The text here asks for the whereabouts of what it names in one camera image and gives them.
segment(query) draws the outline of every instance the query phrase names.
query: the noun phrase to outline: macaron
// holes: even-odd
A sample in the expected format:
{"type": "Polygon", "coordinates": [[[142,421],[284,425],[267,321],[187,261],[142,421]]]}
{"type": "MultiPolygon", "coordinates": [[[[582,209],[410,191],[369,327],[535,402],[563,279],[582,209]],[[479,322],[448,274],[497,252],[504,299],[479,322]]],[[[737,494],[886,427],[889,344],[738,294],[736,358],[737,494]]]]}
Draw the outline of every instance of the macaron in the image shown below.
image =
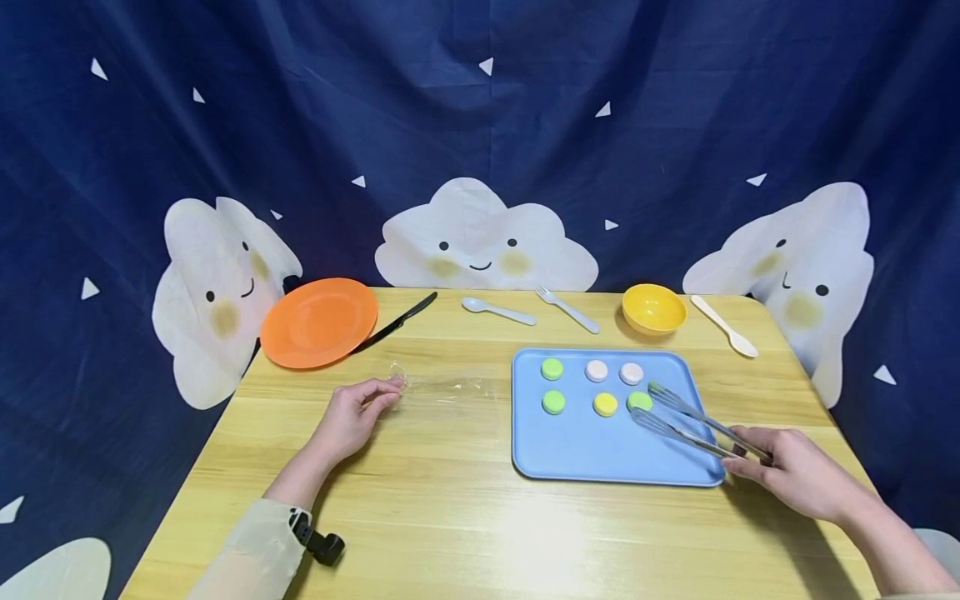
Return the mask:
{"type": "Polygon", "coordinates": [[[630,392],[627,396],[627,408],[642,408],[648,411],[654,407],[654,400],[644,392],[630,392]]]}
{"type": "Polygon", "coordinates": [[[600,383],[607,378],[607,363],[602,360],[591,360],[587,363],[587,379],[600,383]]]}
{"type": "Polygon", "coordinates": [[[601,417],[611,417],[616,412],[616,397],[607,392],[597,394],[593,399],[593,410],[601,417]]]}
{"type": "Polygon", "coordinates": [[[627,385],[636,385],[643,378],[643,369],[637,363],[624,363],[620,367],[620,379],[627,385]]]}
{"type": "Polygon", "coordinates": [[[560,379],[562,374],[564,374],[564,363],[560,362],[556,358],[548,358],[543,361],[542,365],[540,365],[540,374],[543,375],[544,379],[556,381],[557,379],[560,379]]]}
{"type": "Polygon", "coordinates": [[[564,411],[566,399],[564,395],[556,390],[550,390],[543,395],[543,410],[551,415],[559,415],[564,411]]]}

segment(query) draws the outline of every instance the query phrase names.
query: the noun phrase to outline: person's left hand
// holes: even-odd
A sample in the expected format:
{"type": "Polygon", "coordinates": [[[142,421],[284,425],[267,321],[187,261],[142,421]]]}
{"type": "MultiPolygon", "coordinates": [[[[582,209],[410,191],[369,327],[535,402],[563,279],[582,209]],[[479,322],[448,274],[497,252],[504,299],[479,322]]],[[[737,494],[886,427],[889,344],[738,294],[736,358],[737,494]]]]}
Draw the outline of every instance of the person's left hand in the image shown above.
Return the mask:
{"type": "Polygon", "coordinates": [[[336,388],[310,444],[333,468],[370,439],[376,419],[400,399],[403,377],[336,388]]]}

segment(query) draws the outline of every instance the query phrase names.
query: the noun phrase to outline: white spoon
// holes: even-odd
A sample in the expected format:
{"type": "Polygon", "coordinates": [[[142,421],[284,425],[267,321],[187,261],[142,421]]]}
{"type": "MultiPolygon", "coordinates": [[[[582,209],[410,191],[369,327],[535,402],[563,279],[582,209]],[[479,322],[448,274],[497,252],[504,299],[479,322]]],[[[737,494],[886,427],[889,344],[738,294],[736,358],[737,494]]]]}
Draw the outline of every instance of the white spoon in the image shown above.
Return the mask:
{"type": "Polygon", "coordinates": [[[707,317],[716,323],[721,329],[724,330],[724,333],[727,334],[727,339],[730,340],[730,345],[734,350],[740,352],[748,358],[757,358],[760,355],[759,350],[750,343],[750,340],[743,337],[736,331],[733,331],[733,328],[730,327],[723,318],[713,310],[707,301],[700,298],[699,296],[691,296],[690,301],[693,302],[693,305],[703,311],[707,317]]]}
{"type": "Polygon", "coordinates": [[[482,313],[486,310],[488,312],[492,312],[494,315],[500,315],[501,317],[506,317],[507,319],[513,319],[514,321],[526,325],[537,324],[537,320],[534,319],[533,315],[518,313],[515,310],[508,310],[506,308],[500,308],[499,306],[493,306],[491,304],[487,304],[479,298],[471,298],[470,296],[466,296],[463,300],[460,300],[460,303],[471,313],[482,313]]]}

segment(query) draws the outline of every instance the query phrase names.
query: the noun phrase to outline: white macaron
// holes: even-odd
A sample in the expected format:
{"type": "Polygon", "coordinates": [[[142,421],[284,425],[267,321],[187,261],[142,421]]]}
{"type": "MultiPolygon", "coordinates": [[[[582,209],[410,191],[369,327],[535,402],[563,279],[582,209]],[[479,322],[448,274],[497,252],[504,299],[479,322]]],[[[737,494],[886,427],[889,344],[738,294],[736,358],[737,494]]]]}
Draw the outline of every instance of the white macaron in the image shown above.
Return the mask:
{"type": "Polygon", "coordinates": [[[591,360],[587,363],[587,379],[600,383],[607,378],[607,363],[602,360],[591,360]]]}
{"type": "Polygon", "coordinates": [[[643,378],[643,369],[637,363],[624,363],[620,367],[620,378],[627,385],[636,385],[643,378]]]}

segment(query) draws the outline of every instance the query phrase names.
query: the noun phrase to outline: sleeve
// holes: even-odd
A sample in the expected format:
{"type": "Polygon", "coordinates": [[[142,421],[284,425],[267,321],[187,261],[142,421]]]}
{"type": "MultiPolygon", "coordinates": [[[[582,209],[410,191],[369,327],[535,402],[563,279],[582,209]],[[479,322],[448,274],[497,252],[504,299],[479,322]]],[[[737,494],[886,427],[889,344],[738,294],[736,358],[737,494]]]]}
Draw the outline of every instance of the sleeve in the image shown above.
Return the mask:
{"type": "Polygon", "coordinates": [[[880,600],[960,600],[960,593],[904,594],[883,596],[880,600]]]}
{"type": "Polygon", "coordinates": [[[277,600],[297,573],[303,546],[291,522],[310,513],[261,498],[240,518],[186,600],[277,600]]]}

